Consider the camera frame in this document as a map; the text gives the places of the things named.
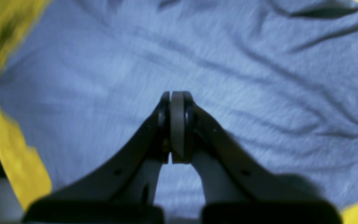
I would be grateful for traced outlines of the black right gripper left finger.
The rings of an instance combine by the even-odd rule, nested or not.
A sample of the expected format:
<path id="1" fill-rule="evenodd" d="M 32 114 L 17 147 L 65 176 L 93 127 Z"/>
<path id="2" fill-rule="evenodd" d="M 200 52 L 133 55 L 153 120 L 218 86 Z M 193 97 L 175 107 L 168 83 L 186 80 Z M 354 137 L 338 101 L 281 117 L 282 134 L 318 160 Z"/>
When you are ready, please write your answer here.
<path id="1" fill-rule="evenodd" d="M 24 224 L 163 224 L 155 207 L 159 172 L 168 161 L 170 94 L 115 156 L 84 178 L 31 205 Z"/>

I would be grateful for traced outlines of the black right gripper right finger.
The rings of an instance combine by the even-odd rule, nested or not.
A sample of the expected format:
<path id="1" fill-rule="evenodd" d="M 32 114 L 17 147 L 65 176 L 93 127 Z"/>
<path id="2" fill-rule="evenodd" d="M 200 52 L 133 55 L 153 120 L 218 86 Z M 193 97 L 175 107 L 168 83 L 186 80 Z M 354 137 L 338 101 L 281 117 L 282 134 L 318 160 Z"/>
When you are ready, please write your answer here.
<path id="1" fill-rule="evenodd" d="M 189 92 L 170 103 L 174 164 L 191 164 L 201 178 L 203 224 L 341 224 L 327 201 L 271 174 L 202 108 Z"/>

